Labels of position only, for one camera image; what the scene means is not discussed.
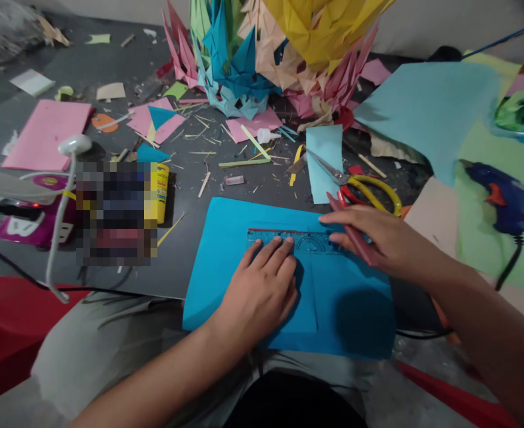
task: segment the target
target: blue glue gun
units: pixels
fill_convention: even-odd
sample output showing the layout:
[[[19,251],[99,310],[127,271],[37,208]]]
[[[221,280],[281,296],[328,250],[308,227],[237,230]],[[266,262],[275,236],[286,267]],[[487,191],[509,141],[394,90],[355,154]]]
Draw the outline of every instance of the blue glue gun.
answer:
[[[486,201],[495,207],[494,228],[501,233],[519,236],[524,233],[524,185],[511,175],[480,162],[460,159],[466,173],[490,193]]]

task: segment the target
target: hand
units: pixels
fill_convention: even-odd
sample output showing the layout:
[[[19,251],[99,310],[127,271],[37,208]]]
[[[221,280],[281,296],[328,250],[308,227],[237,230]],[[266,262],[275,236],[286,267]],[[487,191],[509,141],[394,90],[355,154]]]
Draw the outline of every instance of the hand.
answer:
[[[369,206],[351,205],[342,211],[326,214],[319,221],[352,225],[363,231],[374,242],[381,271],[418,285],[441,282],[467,268],[399,217]],[[333,233],[330,240],[358,255],[346,234]]]
[[[218,329],[248,352],[287,318],[297,299],[294,272],[297,260],[290,254],[293,239],[282,246],[274,238],[252,261],[262,246],[257,240],[247,249],[224,295],[212,315]]]

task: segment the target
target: table surface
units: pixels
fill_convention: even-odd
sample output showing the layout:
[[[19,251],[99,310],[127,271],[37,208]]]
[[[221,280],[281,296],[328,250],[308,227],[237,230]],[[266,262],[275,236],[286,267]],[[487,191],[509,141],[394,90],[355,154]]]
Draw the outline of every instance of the table surface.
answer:
[[[43,94],[41,98],[53,99],[57,87],[71,86],[76,94],[83,94],[85,102],[91,103],[97,112],[103,113],[103,108],[111,109],[110,116],[118,118],[127,113],[128,102],[135,105],[142,103],[136,97],[134,88],[149,76],[154,75],[156,69],[168,62],[170,58],[167,43],[161,36],[164,32],[162,27],[64,16],[54,17],[54,23],[58,27],[69,29],[67,34],[74,43],[73,46],[70,48],[40,46],[33,52],[22,55],[7,64],[6,70],[3,73],[0,72],[0,164],[3,160],[1,155],[3,146],[10,140],[13,130],[21,131],[37,103],[37,99],[13,86],[9,82],[11,78],[32,68],[56,81],[55,87]],[[144,34],[143,28],[152,28],[157,31],[159,34],[157,44],[152,44],[152,39]],[[102,33],[111,34],[111,44],[84,44],[89,40],[89,34]],[[135,34],[135,39],[125,48],[121,48],[120,43],[131,34]],[[394,56],[378,57],[390,71],[394,71],[404,62],[414,61]],[[171,74],[168,76],[172,84],[174,77]],[[97,88],[116,81],[124,83],[127,98],[113,100],[111,103],[96,101]],[[353,98],[356,101],[364,100],[374,90],[374,86],[366,80],[361,78],[360,82],[363,90],[355,93]],[[193,91],[189,90],[185,95],[185,98],[187,97],[201,97],[201,95],[194,95]],[[286,124],[290,128],[297,128],[300,121],[296,119],[295,111],[287,101],[275,99],[270,104],[275,106],[280,118],[286,119]],[[285,174],[285,170],[289,164],[283,159],[276,159],[276,162],[281,165],[218,168],[219,162],[236,160],[236,154],[242,150],[243,144],[248,144],[248,146],[239,160],[251,158],[254,148],[249,143],[236,145],[231,141],[219,126],[219,123],[224,123],[227,118],[217,109],[205,105],[197,114],[214,121],[209,122],[210,129],[206,130],[203,135],[220,140],[222,143],[213,145],[200,137],[184,139],[185,134],[198,134],[204,129],[204,126],[190,115],[173,134],[176,136],[182,130],[183,136],[174,141],[170,138],[161,146],[161,150],[167,153],[176,152],[170,169],[171,173],[175,174],[174,180],[178,188],[169,186],[168,205],[172,208],[167,208],[167,221],[159,226],[158,237],[161,237],[172,225],[173,218],[178,219],[183,212],[186,213],[186,216],[158,248],[157,258],[150,260],[150,266],[126,267],[121,273],[117,273],[116,267],[90,267],[86,269],[82,277],[79,277],[80,266],[76,260],[74,245],[62,246],[54,264],[54,278],[57,283],[184,298],[212,197],[222,196],[320,213],[330,211],[327,205],[312,203],[307,168],[297,175],[293,187],[288,185],[289,174]],[[124,148],[132,149],[137,139],[134,131],[124,123],[120,125],[118,131],[111,134],[98,133],[89,124],[86,134],[106,151],[105,159],[107,160],[111,152],[120,152]],[[272,154],[293,160],[299,143],[303,142],[305,142],[303,135],[297,138],[296,143],[281,139]],[[359,164],[363,166],[366,174],[374,173],[367,165],[358,160],[356,155],[357,153],[369,154],[368,134],[350,130],[344,134],[344,143],[345,167]],[[191,155],[189,152],[210,151],[217,154],[209,156],[206,160],[211,177],[202,197],[198,198],[200,186],[206,174],[206,165],[204,156]],[[397,169],[392,159],[372,158],[372,160],[388,175],[385,181],[397,190],[403,205],[410,205],[416,200],[422,186],[431,175],[427,166],[417,166],[401,161],[402,168]],[[5,170],[5,172],[20,176],[27,171]],[[222,190],[220,184],[228,175],[244,175],[246,183]],[[391,206],[385,194],[376,191],[374,193],[386,206]],[[39,280],[45,277],[46,252],[1,240],[0,252],[23,267],[33,277]],[[0,261],[0,275],[16,275],[16,273]],[[391,280],[391,286],[399,327],[426,330],[441,328],[434,308],[425,293],[413,285],[399,281]]]

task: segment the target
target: scissors blade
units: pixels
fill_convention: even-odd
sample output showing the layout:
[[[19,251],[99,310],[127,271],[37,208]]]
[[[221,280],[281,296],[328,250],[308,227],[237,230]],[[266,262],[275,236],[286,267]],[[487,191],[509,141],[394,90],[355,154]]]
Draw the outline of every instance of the scissors blade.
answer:
[[[308,152],[317,161],[317,163],[319,164],[319,166],[321,166],[321,168],[323,168],[324,170],[327,171],[327,173],[329,173],[329,175],[331,176],[331,179],[335,181],[336,184],[345,185],[348,183],[349,177],[346,174],[343,174],[338,169],[333,168],[330,164],[324,161],[321,158],[321,156],[316,155],[311,150],[306,149],[306,152]]]

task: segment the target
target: scissors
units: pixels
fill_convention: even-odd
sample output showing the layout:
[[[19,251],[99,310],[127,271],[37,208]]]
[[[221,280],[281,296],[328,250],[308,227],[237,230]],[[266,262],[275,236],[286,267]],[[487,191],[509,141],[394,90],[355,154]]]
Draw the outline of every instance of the scissors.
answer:
[[[327,173],[329,173],[331,179],[340,186],[341,195],[349,199],[351,203],[365,205],[365,202],[359,200],[353,194],[353,192],[351,192],[351,190],[349,189],[349,186],[356,188],[363,195],[365,195],[365,197],[369,201],[371,201],[372,205],[375,208],[381,211],[388,212],[388,210],[377,199],[377,197],[369,190],[369,188],[367,188],[367,186],[363,184],[364,182],[366,182],[384,191],[389,196],[389,198],[391,199],[393,203],[393,214],[396,216],[400,216],[400,210],[403,207],[403,204],[400,201],[399,195],[397,195],[395,191],[388,184],[376,178],[367,177],[366,175],[344,174],[341,171],[339,171],[338,169],[333,168],[330,164],[325,162],[320,156],[316,155],[311,150],[306,149],[306,151],[317,161],[317,163],[319,164],[319,166],[321,166],[321,168],[323,168],[325,171],[327,171]],[[342,197],[341,195],[339,195],[339,201],[341,201],[341,204],[343,206],[347,206],[345,202],[345,198]]]

